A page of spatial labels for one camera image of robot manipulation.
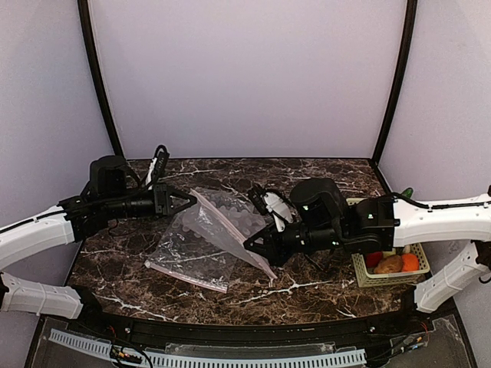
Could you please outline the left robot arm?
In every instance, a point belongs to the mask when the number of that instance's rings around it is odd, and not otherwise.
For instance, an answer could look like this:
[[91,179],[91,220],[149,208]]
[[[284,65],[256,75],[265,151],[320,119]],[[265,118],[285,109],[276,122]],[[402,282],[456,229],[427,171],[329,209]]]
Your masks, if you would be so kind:
[[162,182],[170,155],[158,146],[140,178],[122,156],[103,156],[90,164],[80,195],[1,230],[1,310],[77,320],[101,305],[85,287],[58,287],[27,281],[5,271],[14,263],[50,248],[82,242],[111,221],[173,217],[196,204],[195,196]]

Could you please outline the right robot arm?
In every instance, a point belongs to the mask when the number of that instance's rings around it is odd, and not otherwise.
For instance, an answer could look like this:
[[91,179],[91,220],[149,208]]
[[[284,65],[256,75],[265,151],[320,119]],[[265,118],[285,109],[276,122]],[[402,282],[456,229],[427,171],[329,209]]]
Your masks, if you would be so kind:
[[246,250],[282,266],[297,253],[342,248],[352,254],[390,251],[424,242],[465,240],[442,270],[419,283],[414,309],[433,313],[490,271],[490,194],[447,202],[416,202],[392,192],[349,204],[329,178],[299,182],[288,197],[253,186],[249,200],[274,222],[243,242]]

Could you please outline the dotted zip bag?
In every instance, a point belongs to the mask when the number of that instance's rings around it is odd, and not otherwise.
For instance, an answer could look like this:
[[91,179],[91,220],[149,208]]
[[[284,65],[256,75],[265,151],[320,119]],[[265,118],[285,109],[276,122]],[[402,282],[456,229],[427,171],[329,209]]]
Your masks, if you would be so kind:
[[217,248],[277,278],[269,262],[247,251],[243,243],[265,226],[254,206],[228,192],[197,187],[190,191],[197,202],[183,213],[183,225]]

